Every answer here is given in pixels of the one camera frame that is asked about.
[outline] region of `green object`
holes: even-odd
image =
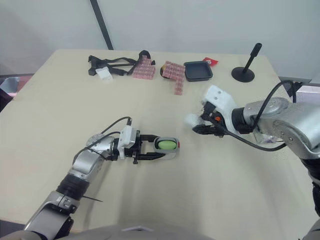
[[[173,150],[177,148],[177,143],[170,140],[163,140],[158,143],[158,148],[164,150]]]

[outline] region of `black cable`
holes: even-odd
[[[103,130],[101,132],[101,134],[104,134],[106,131],[108,131],[110,128],[112,128],[115,124],[117,124],[118,122],[124,120],[124,119],[128,119],[128,121],[126,122],[127,125],[131,125],[131,122],[132,122],[132,118],[129,117],[129,116],[124,116],[124,117],[121,117],[119,118],[117,121],[115,121],[114,123],[112,123],[110,126],[108,126],[105,130]]]
[[[291,84],[291,89],[292,89],[292,102],[295,104],[297,102],[297,96],[296,96],[296,91],[295,91],[295,85],[292,81],[290,80],[285,80],[285,81],[282,81],[282,82],[279,82],[277,85],[275,85],[275,87],[271,90],[271,92],[268,94],[268,96],[266,97],[266,99],[264,100],[255,120],[254,120],[254,124],[252,126],[252,129],[254,130],[257,125],[258,125],[258,121],[260,120],[260,117],[263,113],[263,111],[265,110],[266,106],[268,105],[270,99],[272,98],[272,96],[275,94],[275,92],[278,90],[278,88],[286,83],[289,83]],[[255,148],[255,149],[259,149],[259,150],[262,150],[262,151],[267,151],[267,152],[274,152],[274,151],[278,151],[280,149],[283,149],[285,146],[287,146],[285,143],[279,145],[279,146],[276,146],[276,147],[273,147],[273,148],[268,148],[268,147],[263,147],[263,146],[259,146],[257,144],[254,144],[253,142],[251,141],[248,141],[240,136],[238,136],[237,134],[234,134],[233,132],[227,130],[225,127],[223,126],[220,126],[220,125],[214,125],[215,128],[218,128],[222,131],[224,131],[224,133],[234,137],[235,139],[238,139],[239,141]]]
[[[253,142],[251,141],[248,141],[240,136],[238,136],[237,134],[227,130],[226,128],[224,128],[223,126],[220,126],[220,125],[214,125],[215,128],[218,128],[220,130],[223,130],[224,133],[226,134],[229,134],[230,136],[234,137],[235,139],[238,139],[239,141],[255,148],[255,149],[259,149],[259,150],[262,150],[262,151],[266,151],[266,152],[274,152],[274,151],[278,151],[280,149],[283,149],[285,146],[287,146],[285,143],[279,145],[279,146],[276,146],[276,147],[273,147],[273,148],[268,148],[268,147],[263,147],[263,146],[259,146],[257,144],[254,144]]]
[[[252,126],[252,129],[255,129],[258,125],[258,121],[260,120],[260,117],[263,113],[263,111],[265,110],[267,104],[269,103],[270,99],[272,98],[272,96],[275,94],[275,92],[278,90],[278,88],[280,88],[280,86],[284,85],[284,84],[291,84],[291,89],[292,89],[292,102],[295,104],[297,102],[297,96],[296,96],[296,91],[295,91],[295,85],[292,81],[290,80],[285,80],[282,82],[279,82],[277,85],[275,85],[275,87],[271,90],[271,92],[268,94],[268,96],[266,97],[266,99],[264,100],[255,120]]]
[[[80,153],[82,153],[82,152],[85,151],[85,150],[91,150],[91,151],[92,151],[93,149],[90,149],[91,147],[93,147],[94,145],[96,145],[97,143],[99,143],[102,139],[105,139],[106,137],[109,137],[110,135],[113,135],[113,134],[120,134],[120,132],[119,132],[119,131],[110,132],[110,133],[108,133],[108,134],[100,137],[97,141],[91,143],[89,146],[86,146],[86,147],[82,148],[76,155],[74,155],[72,164],[75,163],[75,161],[76,161],[76,159],[77,159],[77,157],[79,156]]]

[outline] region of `black tray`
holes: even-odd
[[[185,66],[185,77],[189,82],[207,81],[213,77],[211,67],[206,61],[188,61]]]

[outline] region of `beige table surface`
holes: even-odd
[[[195,229],[217,240],[292,240],[303,237],[317,216],[307,170],[288,148],[262,152],[230,136],[194,133],[184,125],[214,84],[235,102],[263,100],[279,79],[265,56],[252,63],[254,81],[241,83],[231,70],[247,55],[151,52],[153,80],[89,76],[88,56],[138,58],[134,51],[58,50],[0,114],[0,219],[26,223],[71,167],[87,139],[123,116],[143,134],[177,137],[172,160],[107,162],[73,215],[74,230],[115,223],[157,222]],[[163,80],[166,61],[219,61],[213,78]],[[285,96],[283,88],[277,93]],[[121,130],[124,123],[116,125]]]

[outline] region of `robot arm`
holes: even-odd
[[[233,98],[213,85],[203,101],[201,116],[189,115],[187,123],[198,134],[231,135],[264,151],[276,151],[288,146],[308,169],[313,184],[315,211],[320,216],[320,106],[291,103],[285,98],[274,97],[265,105],[256,121],[264,101],[238,107]],[[284,144],[275,148],[256,145],[242,138],[243,134],[274,136]],[[320,220],[305,239],[320,238]]]
[[[53,240],[67,236],[73,225],[70,214],[76,212],[80,199],[97,176],[105,160],[116,161],[118,158],[138,160],[155,160],[174,158],[180,143],[174,137],[142,135],[130,125],[119,132],[119,138],[99,133],[92,136],[74,158],[72,167],[55,191],[52,191],[39,209],[34,213],[24,230],[26,239],[36,233],[42,240]],[[143,142],[153,145],[154,152],[142,153]],[[163,148],[162,141],[171,142],[171,148]]]

